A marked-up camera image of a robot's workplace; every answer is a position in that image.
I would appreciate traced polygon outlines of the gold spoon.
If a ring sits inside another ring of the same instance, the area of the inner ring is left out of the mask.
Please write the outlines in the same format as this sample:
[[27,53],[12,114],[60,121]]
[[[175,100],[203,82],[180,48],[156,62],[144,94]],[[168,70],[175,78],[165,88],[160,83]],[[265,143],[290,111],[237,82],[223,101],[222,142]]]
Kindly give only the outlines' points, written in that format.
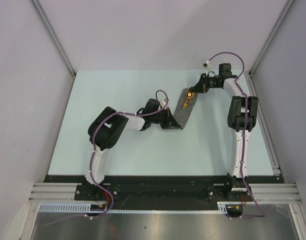
[[186,97],[184,99],[184,104],[183,104],[183,108],[186,108],[189,106],[189,102],[192,98],[194,98],[195,93],[188,91],[186,94]]

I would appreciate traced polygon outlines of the grey cloth napkin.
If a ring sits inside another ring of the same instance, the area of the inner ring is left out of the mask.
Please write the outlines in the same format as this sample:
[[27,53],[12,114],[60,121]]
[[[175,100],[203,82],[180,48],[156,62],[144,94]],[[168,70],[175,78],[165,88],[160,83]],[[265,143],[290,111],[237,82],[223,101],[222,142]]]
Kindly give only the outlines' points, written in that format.
[[181,125],[182,130],[185,128],[189,117],[192,113],[192,110],[197,102],[198,93],[195,93],[194,98],[192,98],[189,102],[189,106],[186,108],[183,108],[184,99],[186,97],[187,92],[190,91],[190,88],[184,88],[180,94],[180,97],[177,102],[177,106],[175,109],[175,112],[173,114],[176,121]]

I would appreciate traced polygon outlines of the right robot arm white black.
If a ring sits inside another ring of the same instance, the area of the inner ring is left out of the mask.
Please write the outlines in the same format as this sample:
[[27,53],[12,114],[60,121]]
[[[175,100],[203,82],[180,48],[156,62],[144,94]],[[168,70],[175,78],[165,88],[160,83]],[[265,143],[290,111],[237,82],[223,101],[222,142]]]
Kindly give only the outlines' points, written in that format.
[[208,72],[201,74],[189,94],[205,94],[210,89],[223,89],[230,96],[231,103],[227,116],[227,125],[232,133],[232,161],[224,182],[223,194],[230,200],[246,200],[251,194],[247,182],[247,149],[251,131],[256,125],[258,98],[248,96],[239,84],[239,77],[233,75],[231,64],[219,65],[217,75]]

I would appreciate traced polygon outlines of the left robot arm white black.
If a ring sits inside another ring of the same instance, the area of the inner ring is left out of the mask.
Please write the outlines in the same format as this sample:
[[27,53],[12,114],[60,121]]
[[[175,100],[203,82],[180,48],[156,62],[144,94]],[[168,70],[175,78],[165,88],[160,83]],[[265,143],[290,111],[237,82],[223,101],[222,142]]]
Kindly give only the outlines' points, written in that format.
[[145,131],[152,124],[160,125],[163,130],[182,129],[167,107],[167,101],[167,99],[161,101],[150,98],[146,105],[135,113],[118,112],[108,106],[91,123],[88,135],[92,144],[92,155],[88,172],[82,183],[87,196],[93,200],[102,196],[103,187],[99,184],[105,178],[108,152],[116,145],[124,130]]

